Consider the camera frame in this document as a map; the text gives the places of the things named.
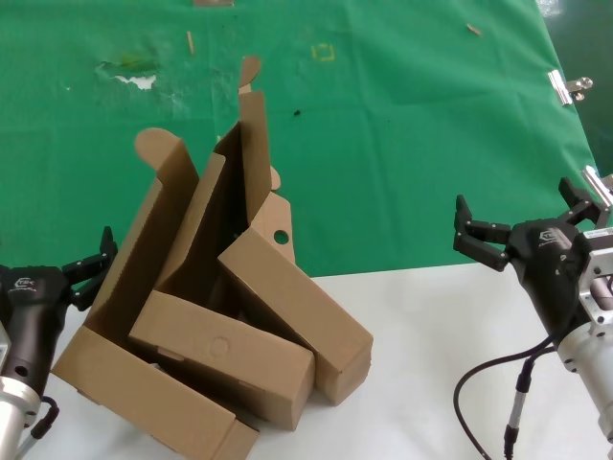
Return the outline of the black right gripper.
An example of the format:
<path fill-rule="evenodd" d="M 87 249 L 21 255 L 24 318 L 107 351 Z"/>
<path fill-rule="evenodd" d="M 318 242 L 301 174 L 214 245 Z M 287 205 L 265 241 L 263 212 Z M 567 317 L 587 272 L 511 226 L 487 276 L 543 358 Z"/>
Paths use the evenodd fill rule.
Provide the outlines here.
<path fill-rule="evenodd" d="M 547 334 L 565 336 L 587 322 L 579 304 L 581 257 L 572 251 L 579 234 L 574 225 L 587 219 L 595 226 L 607 226 L 610 209 L 568 177 L 560 179 L 558 191 L 568 206 L 559 216 L 561 220 L 529 220 L 512 229 L 507 224 L 474 219 L 465 198 L 458 195 L 453 249 L 498 272 L 505 269 L 510 255 L 518 282 Z"/>

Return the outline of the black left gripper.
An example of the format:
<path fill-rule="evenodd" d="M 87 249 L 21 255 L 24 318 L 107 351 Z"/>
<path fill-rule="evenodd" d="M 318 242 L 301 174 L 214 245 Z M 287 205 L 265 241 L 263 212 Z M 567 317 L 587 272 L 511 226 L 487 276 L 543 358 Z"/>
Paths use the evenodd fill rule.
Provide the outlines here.
<path fill-rule="evenodd" d="M 105 226 L 99 253 L 61 270 L 52 266 L 1 267 L 1 323 L 11 341 L 3 377 L 34 391 L 45 389 L 68 300 L 79 311 L 89 309 L 117 254 L 111 227 Z"/>

